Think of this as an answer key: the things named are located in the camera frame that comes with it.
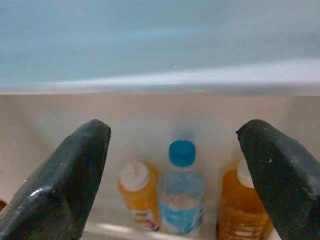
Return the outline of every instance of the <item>orange liquid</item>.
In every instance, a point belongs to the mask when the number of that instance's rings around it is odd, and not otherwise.
[[[222,196],[217,222],[218,240],[261,240],[269,217],[254,189],[242,186],[237,169],[223,177]]]
[[[158,170],[149,163],[144,162],[147,166],[150,174],[150,180],[147,185],[138,191],[127,191],[120,183],[118,182],[118,190],[122,194],[123,200],[125,201],[129,210],[132,211],[150,211],[154,216],[157,225],[160,225],[159,221],[159,209],[158,209],[158,198],[157,198],[157,182],[159,177]],[[133,217],[134,221],[144,228],[148,229],[143,220],[140,217]]]

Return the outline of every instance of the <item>light blue surface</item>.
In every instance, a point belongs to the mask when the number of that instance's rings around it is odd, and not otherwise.
[[[317,68],[291,73],[320,59],[319,12],[318,0],[4,0],[0,93],[319,94]]]

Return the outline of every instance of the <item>blue bottle cap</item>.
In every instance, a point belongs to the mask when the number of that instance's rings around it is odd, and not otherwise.
[[[169,157],[177,167],[189,167],[196,158],[195,145],[190,141],[174,141],[169,147]]]

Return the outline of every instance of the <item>white wall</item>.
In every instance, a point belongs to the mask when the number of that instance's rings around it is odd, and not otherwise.
[[[123,207],[116,183],[125,163],[149,160],[162,168],[169,144],[184,138],[195,142],[205,160],[208,204],[213,211],[207,217],[212,218],[223,169],[241,157],[236,130],[255,118],[297,138],[320,159],[320,97],[16,95],[0,96],[0,102],[5,113],[0,116],[0,173],[4,172],[0,174],[0,194],[6,200],[67,135],[93,118],[112,130],[97,195],[112,208]]]

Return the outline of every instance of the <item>water bottle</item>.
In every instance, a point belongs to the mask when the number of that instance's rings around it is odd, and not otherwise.
[[[157,186],[161,228],[166,233],[195,235],[202,223],[206,193],[205,181],[196,164],[200,159],[196,159],[194,144],[185,140],[170,145],[169,159],[171,171]]]

